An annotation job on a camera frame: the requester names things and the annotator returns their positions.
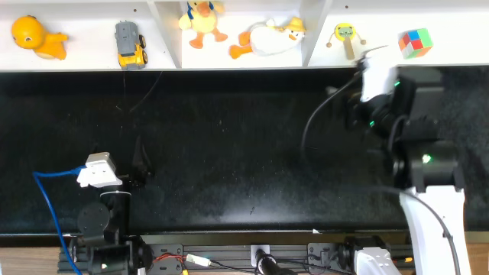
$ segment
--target toy truck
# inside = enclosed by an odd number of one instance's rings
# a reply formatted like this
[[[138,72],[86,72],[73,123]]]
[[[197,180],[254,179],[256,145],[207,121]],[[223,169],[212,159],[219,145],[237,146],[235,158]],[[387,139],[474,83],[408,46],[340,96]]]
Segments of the toy truck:
[[[115,26],[115,39],[119,65],[122,70],[143,69],[147,63],[144,36],[139,34],[138,26],[133,22],[120,22]]]

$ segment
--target orange duck toy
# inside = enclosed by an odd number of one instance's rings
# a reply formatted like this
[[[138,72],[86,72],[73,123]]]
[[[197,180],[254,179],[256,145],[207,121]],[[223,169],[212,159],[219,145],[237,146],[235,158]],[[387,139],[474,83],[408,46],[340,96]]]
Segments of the orange duck toy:
[[[24,49],[32,49],[42,58],[63,60],[66,58],[63,42],[65,34],[50,34],[34,16],[24,16],[12,25],[15,43]]]

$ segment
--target black table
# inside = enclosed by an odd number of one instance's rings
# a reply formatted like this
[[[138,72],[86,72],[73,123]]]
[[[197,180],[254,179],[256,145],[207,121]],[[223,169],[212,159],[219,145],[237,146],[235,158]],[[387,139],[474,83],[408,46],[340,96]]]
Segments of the black table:
[[[440,137],[460,149],[467,230],[489,229],[489,78],[443,69]],[[396,196],[338,191],[390,184],[380,141],[342,126],[339,103],[307,118],[352,70],[0,74],[0,234],[55,232],[33,170],[68,170],[95,149],[128,169],[141,136],[156,177],[132,193],[131,233],[407,229]],[[98,199],[74,177],[43,180],[64,232]]]

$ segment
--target duck's beak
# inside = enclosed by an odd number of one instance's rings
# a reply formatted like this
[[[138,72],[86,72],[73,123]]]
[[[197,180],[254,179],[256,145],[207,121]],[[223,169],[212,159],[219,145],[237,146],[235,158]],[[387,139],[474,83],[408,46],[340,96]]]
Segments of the duck's beak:
[[[203,17],[208,17],[211,14],[211,8],[209,7],[208,2],[202,2],[197,5],[197,11],[202,15]]]

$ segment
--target colorful puzzle cube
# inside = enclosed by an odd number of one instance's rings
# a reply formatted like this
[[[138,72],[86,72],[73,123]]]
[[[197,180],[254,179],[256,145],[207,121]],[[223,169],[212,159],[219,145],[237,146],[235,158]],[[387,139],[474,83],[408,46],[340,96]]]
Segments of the colorful puzzle cube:
[[[409,31],[399,41],[400,50],[404,59],[422,57],[433,47],[433,42],[425,28]]]

